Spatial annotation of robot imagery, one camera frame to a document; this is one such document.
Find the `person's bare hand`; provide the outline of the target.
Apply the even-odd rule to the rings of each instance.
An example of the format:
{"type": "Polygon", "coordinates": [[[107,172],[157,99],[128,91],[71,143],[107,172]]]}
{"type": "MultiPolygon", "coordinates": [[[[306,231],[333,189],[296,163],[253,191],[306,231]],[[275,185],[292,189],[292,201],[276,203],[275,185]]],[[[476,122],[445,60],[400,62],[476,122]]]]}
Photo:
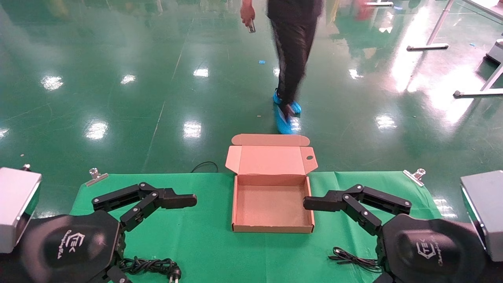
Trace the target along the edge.
{"type": "Polygon", "coordinates": [[[249,27],[251,22],[255,19],[255,9],[253,8],[252,0],[241,1],[240,16],[245,26],[249,27]]]}

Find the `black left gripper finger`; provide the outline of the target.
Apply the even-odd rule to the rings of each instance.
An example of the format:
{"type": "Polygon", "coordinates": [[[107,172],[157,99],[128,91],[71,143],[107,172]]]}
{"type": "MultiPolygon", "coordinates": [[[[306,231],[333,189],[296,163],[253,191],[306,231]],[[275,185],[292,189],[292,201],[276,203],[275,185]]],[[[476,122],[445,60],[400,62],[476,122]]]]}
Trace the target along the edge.
{"type": "Polygon", "coordinates": [[[94,211],[115,211],[133,204],[120,218],[122,231],[130,232],[158,208],[178,209],[196,206],[196,195],[178,195],[172,188],[155,188],[142,182],[95,197],[94,211]]]}

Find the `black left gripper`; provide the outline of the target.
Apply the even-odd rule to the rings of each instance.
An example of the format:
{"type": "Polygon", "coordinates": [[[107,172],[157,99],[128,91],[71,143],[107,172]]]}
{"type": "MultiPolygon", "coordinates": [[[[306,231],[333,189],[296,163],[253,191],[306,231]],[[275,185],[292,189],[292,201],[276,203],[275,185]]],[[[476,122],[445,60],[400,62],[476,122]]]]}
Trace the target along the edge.
{"type": "Polygon", "coordinates": [[[125,233],[110,214],[36,219],[20,240],[22,283],[132,283],[116,266],[125,233]]]}

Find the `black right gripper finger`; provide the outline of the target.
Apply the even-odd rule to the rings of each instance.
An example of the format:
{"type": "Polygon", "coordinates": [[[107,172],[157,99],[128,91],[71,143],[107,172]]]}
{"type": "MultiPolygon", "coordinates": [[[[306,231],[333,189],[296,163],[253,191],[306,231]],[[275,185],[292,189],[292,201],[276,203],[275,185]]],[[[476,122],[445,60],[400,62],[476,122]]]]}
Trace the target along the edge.
{"type": "Polygon", "coordinates": [[[323,197],[304,197],[303,206],[309,211],[343,211],[369,235],[377,236],[382,230],[382,221],[366,206],[392,215],[409,215],[412,203],[395,195],[356,184],[345,191],[329,190],[323,197]]]}

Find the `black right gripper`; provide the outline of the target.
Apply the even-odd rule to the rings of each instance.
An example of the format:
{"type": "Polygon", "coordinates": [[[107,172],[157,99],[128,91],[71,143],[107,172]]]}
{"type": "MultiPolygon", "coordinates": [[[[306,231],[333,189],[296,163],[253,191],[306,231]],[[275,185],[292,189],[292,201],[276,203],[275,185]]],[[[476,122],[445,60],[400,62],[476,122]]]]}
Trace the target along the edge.
{"type": "Polygon", "coordinates": [[[383,273],[373,283],[476,283],[488,266],[471,224],[405,214],[386,222],[376,252],[383,273]]]}

